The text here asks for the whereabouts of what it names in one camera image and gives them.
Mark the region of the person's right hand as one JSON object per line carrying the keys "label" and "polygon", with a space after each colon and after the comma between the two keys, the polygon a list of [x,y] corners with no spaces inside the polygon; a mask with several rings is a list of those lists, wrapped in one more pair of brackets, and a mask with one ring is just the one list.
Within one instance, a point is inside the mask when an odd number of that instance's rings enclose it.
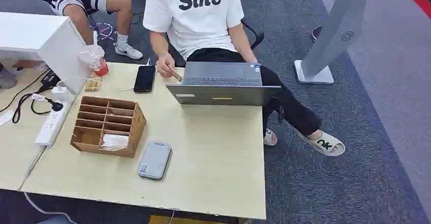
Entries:
{"label": "person's right hand", "polygon": [[157,54],[158,60],[156,67],[158,73],[164,78],[170,78],[173,76],[173,67],[175,67],[175,61],[169,53]]}

